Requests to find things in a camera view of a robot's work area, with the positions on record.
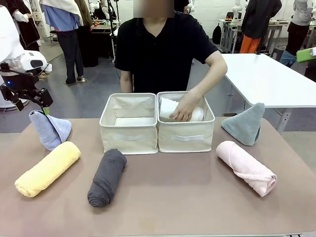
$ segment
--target light blue towel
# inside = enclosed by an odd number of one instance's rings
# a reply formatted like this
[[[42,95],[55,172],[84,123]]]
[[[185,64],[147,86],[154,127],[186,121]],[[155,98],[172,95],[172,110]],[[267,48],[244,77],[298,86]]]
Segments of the light blue towel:
[[[31,111],[29,117],[46,149],[52,151],[67,140],[71,131],[71,123],[68,120],[45,116],[39,110]]]

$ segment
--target person in background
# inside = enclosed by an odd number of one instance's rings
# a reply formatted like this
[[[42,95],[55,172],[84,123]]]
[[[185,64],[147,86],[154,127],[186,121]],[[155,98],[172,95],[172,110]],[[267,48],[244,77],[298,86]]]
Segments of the person in background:
[[[294,15],[287,29],[288,42],[280,63],[291,67],[296,62],[296,53],[301,49],[312,21],[313,0],[295,0]]]
[[[98,65],[98,57],[95,50],[91,50],[93,46],[92,42],[92,19],[84,0],[75,0],[79,7],[83,26],[79,26],[77,29],[77,36],[79,42],[79,48],[81,52],[82,62],[84,67],[95,67]]]
[[[85,82],[83,63],[76,29],[83,25],[78,5],[74,0],[40,0],[46,23],[55,28],[57,38],[64,52],[67,68],[66,84]]]
[[[174,10],[187,13],[189,0],[174,0]]]
[[[36,29],[32,10],[28,0],[8,0],[7,8],[15,19],[17,30],[20,34],[20,43],[25,50],[40,51],[40,35]],[[39,79],[48,77],[49,72],[43,72]]]
[[[240,53],[255,53],[270,18],[282,7],[281,0],[250,0],[242,21],[243,41]]]

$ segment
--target table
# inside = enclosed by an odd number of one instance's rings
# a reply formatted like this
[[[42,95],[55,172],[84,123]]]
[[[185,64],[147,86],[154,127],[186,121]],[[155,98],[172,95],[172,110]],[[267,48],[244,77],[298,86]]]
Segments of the table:
[[[316,107],[316,83],[267,55],[223,54],[228,66],[226,78],[231,83],[226,112],[233,87],[249,105],[264,103],[265,108],[284,111],[277,125],[282,133],[293,108]]]
[[[110,34],[111,32],[111,25],[98,25],[98,26],[91,26],[92,28],[92,33],[93,34]],[[93,30],[103,30],[102,32],[93,32]]]
[[[70,119],[69,140],[80,159],[34,198],[14,181],[48,151],[31,124],[0,154],[0,235],[91,237],[148,235],[281,235],[316,231],[316,176],[266,121],[258,143],[245,147],[269,167],[278,184],[260,197],[215,154],[234,139],[216,118],[209,153],[127,156],[116,196],[106,208],[87,192],[103,156],[99,119]]]
[[[231,22],[231,21],[226,21],[226,20],[219,20],[219,22],[222,22],[223,27],[222,27],[222,38],[221,38],[221,42],[220,42],[220,49],[223,52],[226,53],[234,53],[235,51],[235,46],[236,46],[236,42],[237,42],[237,34],[238,32],[241,32],[241,25],[242,25],[242,20],[239,20],[237,22]],[[278,21],[273,21],[268,25],[268,29],[267,29],[267,35],[265,37],[265,41],[263,42],[263,45],[267,44],[267,40],[268,37],[270,35],[269,41],[268,41],[268,45],[266,48],[266,52],[270,52],[273,51],[273,49],[271,50],[271,46],[273,43],[273,40],[275,39],[275,33],[276,31],[278,31],[278,35],[276,38],[276,42],[278,43],[280,36],[281,36],[281,32],[282,32],[282,28],[283,26],[288,26],[289,22],[287,21],[281,21],[282,23],[278,22]]]

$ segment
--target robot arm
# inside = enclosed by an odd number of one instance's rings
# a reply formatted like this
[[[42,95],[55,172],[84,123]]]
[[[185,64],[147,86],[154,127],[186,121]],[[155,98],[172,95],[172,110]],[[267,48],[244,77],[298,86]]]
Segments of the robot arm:
[[[189,4],[188,4],[188,13],[192,13],[195,11],[195,7],[194,7],[194,3],[196,2],[196,0],[190,0]]]
[[[51,71],[51,64],[40,52],[24,50],[13,19],[2,5],[0,31],[0,75],[4,80],[0,90],[4,99],[15,104],[18,110],[24,108],[20,99],[31,100],[44,111],[53,100],[47,89],[37,89],[35,83],[39,81],[38,75],[43,70]]]

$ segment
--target white table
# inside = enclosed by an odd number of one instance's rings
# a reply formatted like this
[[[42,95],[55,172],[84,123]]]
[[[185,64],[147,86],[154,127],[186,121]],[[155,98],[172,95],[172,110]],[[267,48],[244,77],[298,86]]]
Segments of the white table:
[[[277,125],[282,133],[293,108],[316,107],[316,83],[267,55],[223,54],[228,66],[226,78],[231,83],[228,112],[233,87],[249,105],[264,103],[265,108],[284,109]]]

